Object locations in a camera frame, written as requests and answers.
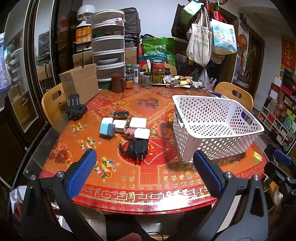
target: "yellow label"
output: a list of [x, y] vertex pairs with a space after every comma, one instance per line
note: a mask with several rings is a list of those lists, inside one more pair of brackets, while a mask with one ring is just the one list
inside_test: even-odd
[[260, 154], [257, 153], [257, 152], [255, 152], [255, 151], [254, 151], [254, 157], [255, 157], [256, 159], [258, 159], [260, 162], [262, 162], [262, 156], [260, 156]]

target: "toy car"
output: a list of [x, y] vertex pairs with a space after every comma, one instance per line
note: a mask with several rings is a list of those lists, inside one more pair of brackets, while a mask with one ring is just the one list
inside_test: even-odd
[[115, 112], [113, 113], [113, 115], [114, 115], [115, 117], [118, 117], [118, 116], [125, 116], [125, 117], [128, 117], [129, 112], [128, 112], [127, 110], [125, 110], [125, 111], [115, 111]]

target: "finger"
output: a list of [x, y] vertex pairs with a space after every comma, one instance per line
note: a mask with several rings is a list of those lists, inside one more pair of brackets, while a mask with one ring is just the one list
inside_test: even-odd
[[142, 238], [138, 234], [131, 233], [131, 234], [119, 239], [118, 241], [142, 241]]

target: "green basket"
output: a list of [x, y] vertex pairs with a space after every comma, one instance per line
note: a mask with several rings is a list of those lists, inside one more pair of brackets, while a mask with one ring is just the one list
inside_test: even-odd
[[112, 81], [108, 82], [98, 82], [99, 88], [104, 90], [111, 90], [112, 89]]

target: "black power adapter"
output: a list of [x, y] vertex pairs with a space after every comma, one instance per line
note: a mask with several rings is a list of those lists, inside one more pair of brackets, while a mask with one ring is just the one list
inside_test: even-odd
[[[119, 143], [119, 150], [122, 154], [128, 156], [129, 158], [134, 158], [137, 160], [144, 160], [144, 158], [148, 155], [148, 141], [149, 140], [134, 140], [128, 141], [124, 145]], [[124, 146], [128, 143], [128, 148], [126, 151], [124, 150]]]

